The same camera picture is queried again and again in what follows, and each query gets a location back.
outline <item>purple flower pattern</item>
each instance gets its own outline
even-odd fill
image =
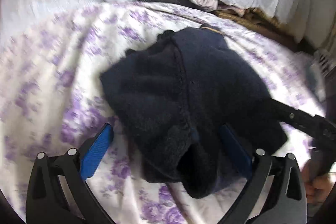
[[[39,143],[37,141],[33,141],[32,144],[28,145],[28,147],[23,151],[22,155],[27,157],[30,161],[34,161],[36,155],[41,152],[48,152],[51,146],[52,136],[47,133],[44,135],[42,141]]]
[[[142,220],[148,223],[166,223],[181,224],[185,223],[180,210],[173,202],[169,188],[166,185],[160,187],[158,192],[159,202],[155,202],[148,198],[145,190],[139,191],[139,200],[142,202]]]
[[[83,9],[82,16],[95,16],[99,13],[99,7],[98,6],[89,6]]]
[[[71,69],[71,70],[65,70],[63,72],[59,72],[57,71],[57,79],[58,82],[56,84],[55,89],[58,89],[60,86],[64,87],[64,88],[69,88],[71,87],[74,78],[75,78],[75,70]]]
[[[63,115],[60,139],[63,143],[80,146],[105,123],[114,124],[115,117],[104,117],[105,104],[101,98],[84,98],[80,90],[72,94],[71,105]]]
[[[124,27],[120,28],[119,34],[123,37],[127,37],[133,40],[141,41],[143,42],[143,38],[140,36],[140,34],[133,28],[130,27]]]
[[[177,207],[172,207],[165,214],[164,217],[165,224],[181,224],[185,222],[180,210]]]
[[[162,221],[164,207],[153,201],[149,201],[142,206],[142,219],[148,223],[158,223]]]
[[[22,109],[22,116],[28,118],[29,109],[32,105],[28,103],[29,94],[34,94],[39,90],[39,86],[35,80],[24,82],[21,86],[21,91],[15,99],[15,104]]]
[[[4,143],[5,143],[5,158],[11,161],[15,160],[17,145],[11,139],[10,136],[5,136]]]
[[[123,157],[121,160],[115,160],[111,169],[111,174],[121,179],[126,179],[130,176],[131,169],[128,165],[128,159]]]
[[[115,24],[118,20],[118,16],[117,15],[112,15],[111,17],[107,18],[104,20],[104,23],[106,24]]]
[[[44,50],[50,50],[54,47],[54,43],[58,42],[58,35],[52,34],[47,30],[42,30],[40,32],[41,35],[41,43],[39,47]]]

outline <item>blue gripper pad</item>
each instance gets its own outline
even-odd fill
[[[221,126],[219,136],[226,155],[239,174],[246,179],[250,179],[252,177],[252,159],[239,143],[232,127],[227,124]]]
[[[80,173],[84,181],[94,175],[112,141],[113,128],[107,124],[81,160]]]

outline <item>human hand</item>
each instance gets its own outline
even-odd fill
[[[335,178],[333,174],[324,174],[322,176],[316,177],[311,182],[309,176],[310,163],[310,160],[307,161],[301,171],[306,190],[307,203],[324,202],[335,184]]]

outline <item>wrinkled fabric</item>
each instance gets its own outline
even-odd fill
[[[181,181],[191,197],[203,198],[217,184],[221,125],[233,125],[268,154],[287,138],[278,121],[255,113],[253,106],[270,98],[267,87],[218,30],[164,34],[100,76],[104,97],[159,173],[159,179],[145,173],[147,181]],[[230,181],[232,173],[219,176]]]
[[[303,83],[293,54],[274,41],[214,15],[178,5],[104,3],[56,14],[12,37],[0,52],[0,189],[25,219],[26,191],[40,151],[61,155],[109,122],[115,140],[95,175],[93,194],[117,223],[217,223],[244,186],[239,180],[206,198],[192,199],[182,184],[141,179],[139,151],[102,98],[99,75],[144,50],[159,33],[202,23],[220,28],[228,46],[263,79],[273,98],[310,114],[323,111]],[[309,158],[307,135],[283,125],[289,140],[276,152]],[[65,195],[70,198],[68,190]],[[265,193],[261,195],[262,206]],[[71,210],[79,214],[70,199]]]

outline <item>bedsheet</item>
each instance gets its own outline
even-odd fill
[[[191,198],[180,183],[147,183],[141,178],[139,152],[104,102],[99,82],[99,74],[127,49],[145,49],[164,30],[205,22],[225,33],[229,47],[256,70],[275,99],[323,115],[293,53],[230,20],[178,5],[140,2],[93,3],[55,14],[12,37],[0,52],[0,189],[22,219],[36,155],[61,155],[79,147],[105,122],[113,125],[115,140],[87,183],[116,223],[211,224],[221,219],[246,181],[202,199]],[[292,152],[303,166],[310,138],[283,127],[289,140],[276,155]],[[71,210],[80,215],[62,184]],[[260,211],[268,187],[251,216]]]

